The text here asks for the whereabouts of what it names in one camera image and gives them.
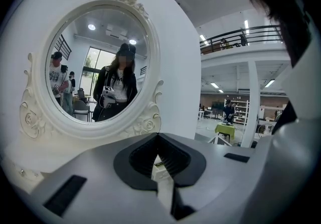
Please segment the white ornate dressing table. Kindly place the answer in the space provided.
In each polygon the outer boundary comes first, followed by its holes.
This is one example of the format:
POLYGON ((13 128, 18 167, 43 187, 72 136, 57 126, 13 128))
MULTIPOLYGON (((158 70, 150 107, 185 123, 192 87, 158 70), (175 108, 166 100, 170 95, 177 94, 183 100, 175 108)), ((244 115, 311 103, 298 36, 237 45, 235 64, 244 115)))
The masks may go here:
POLYGON ((38 139, 20 134, 17 140, 5 148, 0 166, 11 184, 31 194, 51 173, 87 150, 158 132, 158 128, 136 131, 130 127, 114 133, 105 123, 97 123, 82 125, 81 130, 64 134, 52 129, 38 139))

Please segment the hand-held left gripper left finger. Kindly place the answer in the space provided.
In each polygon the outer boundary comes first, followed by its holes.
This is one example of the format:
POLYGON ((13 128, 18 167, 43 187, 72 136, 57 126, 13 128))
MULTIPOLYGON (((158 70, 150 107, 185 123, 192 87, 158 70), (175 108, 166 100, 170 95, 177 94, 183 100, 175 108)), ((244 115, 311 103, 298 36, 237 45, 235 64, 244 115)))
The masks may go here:
POLYGON ((156 191, 131 188, 114 169, 120 151, 154 137, 140 135, 81 153, 32 191, 35 208, 49 223, 174 224, 156 191))

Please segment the green table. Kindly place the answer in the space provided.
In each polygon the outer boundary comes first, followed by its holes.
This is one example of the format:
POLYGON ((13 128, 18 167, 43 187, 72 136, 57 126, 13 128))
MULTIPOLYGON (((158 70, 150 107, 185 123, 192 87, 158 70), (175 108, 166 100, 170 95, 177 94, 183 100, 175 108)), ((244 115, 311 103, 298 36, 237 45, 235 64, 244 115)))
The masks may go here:
POLYGON ((227 134, 229 135, 230 139, 233 140, 235 138, 235 127, 217 124, 215 127, 215 133, 227 134))

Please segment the white square pillar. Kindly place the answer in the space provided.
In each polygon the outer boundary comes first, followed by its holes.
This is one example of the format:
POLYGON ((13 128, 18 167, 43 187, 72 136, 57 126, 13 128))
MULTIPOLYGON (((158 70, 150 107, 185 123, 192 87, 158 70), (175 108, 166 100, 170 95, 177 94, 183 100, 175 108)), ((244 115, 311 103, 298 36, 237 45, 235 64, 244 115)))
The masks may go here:
POLYGON ((248 61, 249 68, 249 88, 250 88, 250 104, 248 121, 243 135, 241 147, 250 148, 254 139, 257 116, 260 107, 260 87, 258 73, 255 61, 248 61))

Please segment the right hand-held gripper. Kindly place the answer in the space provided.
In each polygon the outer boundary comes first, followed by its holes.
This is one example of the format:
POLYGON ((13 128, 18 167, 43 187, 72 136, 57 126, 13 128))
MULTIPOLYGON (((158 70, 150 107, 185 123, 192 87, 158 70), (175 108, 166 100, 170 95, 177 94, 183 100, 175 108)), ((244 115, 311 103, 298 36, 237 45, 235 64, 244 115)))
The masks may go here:
POLYGON ((282 126, 274 135, 241 224, 306 224, 321 198, 321 118, 282 126))

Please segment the oval mirror white ornate frame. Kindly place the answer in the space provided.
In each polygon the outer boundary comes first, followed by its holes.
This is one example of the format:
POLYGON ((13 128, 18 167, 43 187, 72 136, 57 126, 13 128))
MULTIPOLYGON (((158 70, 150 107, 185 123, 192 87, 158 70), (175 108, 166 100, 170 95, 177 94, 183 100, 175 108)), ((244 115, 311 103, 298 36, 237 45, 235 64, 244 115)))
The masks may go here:
POLYGON ((85 145, 160 131, 159 41, 137 0, 87 1, 28 58, 23 142, 85 145))

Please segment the white shelving unit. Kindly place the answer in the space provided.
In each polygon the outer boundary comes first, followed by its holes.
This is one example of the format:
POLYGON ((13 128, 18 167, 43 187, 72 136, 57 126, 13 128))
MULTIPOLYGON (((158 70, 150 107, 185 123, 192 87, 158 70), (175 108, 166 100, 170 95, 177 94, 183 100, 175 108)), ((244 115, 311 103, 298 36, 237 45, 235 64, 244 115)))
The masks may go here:
POLYGON ((232 101, 235 104, 234 123, 240 125, 247 125, 249 115, 249 100, 246 101, 232 101))

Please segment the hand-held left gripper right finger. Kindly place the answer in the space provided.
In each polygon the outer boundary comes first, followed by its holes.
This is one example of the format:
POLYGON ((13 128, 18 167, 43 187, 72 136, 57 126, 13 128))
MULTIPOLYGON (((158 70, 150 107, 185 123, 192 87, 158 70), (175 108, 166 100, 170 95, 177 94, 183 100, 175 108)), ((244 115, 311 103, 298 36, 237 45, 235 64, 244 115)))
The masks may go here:
POLYGON ((262 172, 262 143, 230 147, 159 133, 157 146, 174 181, 172 210, 157 224, 253 223, 244 214, 262 172))

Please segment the person's white printed shirt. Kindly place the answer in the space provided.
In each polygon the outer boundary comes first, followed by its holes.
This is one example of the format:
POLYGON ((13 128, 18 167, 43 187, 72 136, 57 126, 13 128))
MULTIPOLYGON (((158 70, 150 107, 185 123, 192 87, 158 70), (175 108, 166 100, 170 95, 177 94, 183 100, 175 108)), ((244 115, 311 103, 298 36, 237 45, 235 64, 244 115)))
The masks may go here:
POLYGON ((282 82, 289 107, 277 123, 283 130, 288 124, 315 121, 321 124, 321 35, 315 32, 300 60, 282 82))

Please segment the black balcony railing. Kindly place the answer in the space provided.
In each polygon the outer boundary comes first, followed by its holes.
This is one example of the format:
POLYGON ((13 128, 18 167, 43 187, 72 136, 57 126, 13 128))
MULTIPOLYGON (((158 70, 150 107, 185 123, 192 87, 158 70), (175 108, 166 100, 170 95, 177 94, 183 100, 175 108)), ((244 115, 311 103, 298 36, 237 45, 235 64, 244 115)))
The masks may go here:
POLYGON ((222 33, 210 38, 208 46, 200 45, 202 55, 258 44, 283 44, 280 25, 265 25, 249 28, 249 35, 246 29, 241 28, 234 31, 222 33))

